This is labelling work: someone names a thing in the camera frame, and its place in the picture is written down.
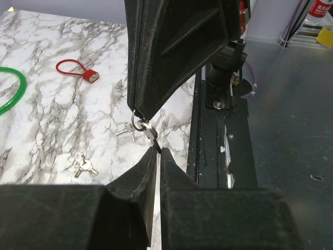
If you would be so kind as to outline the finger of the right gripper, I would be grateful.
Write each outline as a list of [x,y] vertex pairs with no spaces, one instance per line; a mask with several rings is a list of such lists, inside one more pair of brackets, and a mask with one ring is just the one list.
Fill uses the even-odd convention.
[[135,92],[137,78],[137,60],[142,25],[142,1],[124,1],[128,36],[127,63],[127,104],[131,111],[135,109]]
[[241,35],[240,1],[135,2],[135,115],[150,120]]

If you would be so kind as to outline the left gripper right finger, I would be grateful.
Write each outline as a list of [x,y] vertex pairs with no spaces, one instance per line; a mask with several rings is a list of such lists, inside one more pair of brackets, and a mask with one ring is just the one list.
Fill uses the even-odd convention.
[[305,249],[286,200],[268,189],[196,184],[161,151],[163,249]]

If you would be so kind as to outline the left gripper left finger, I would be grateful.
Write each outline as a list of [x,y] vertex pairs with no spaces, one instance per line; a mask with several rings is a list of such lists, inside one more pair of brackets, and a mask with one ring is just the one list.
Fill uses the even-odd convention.
[[107,185],[1,186],[1,249],[147,249],[157,151]]

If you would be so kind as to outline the small dark key set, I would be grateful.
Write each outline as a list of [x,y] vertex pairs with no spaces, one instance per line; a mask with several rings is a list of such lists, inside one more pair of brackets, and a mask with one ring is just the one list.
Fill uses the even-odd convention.
[[151,142],[154,145],[154,147],[156,148],[157,152],[159,154],[161,154],[161,147],[157,141],[157,138],[158,138],[157,130],[146,119],[139,119],[137,122],[137,125],[135,125],[135,122],[134,122],[135,116],[136,116],[136,110],[134,109],[132,111],[132,115],[131,115],[131,123],[132,123],[133,128],[139,132],[143,132],[145,134],[145,136],[151,140]]

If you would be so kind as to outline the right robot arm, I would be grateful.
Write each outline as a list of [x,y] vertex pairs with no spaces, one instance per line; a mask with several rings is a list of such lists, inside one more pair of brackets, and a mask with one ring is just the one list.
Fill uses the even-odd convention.
[[126,1],[131,111],[151,119],[207,63],[238,71],[249,12],[249,1]]

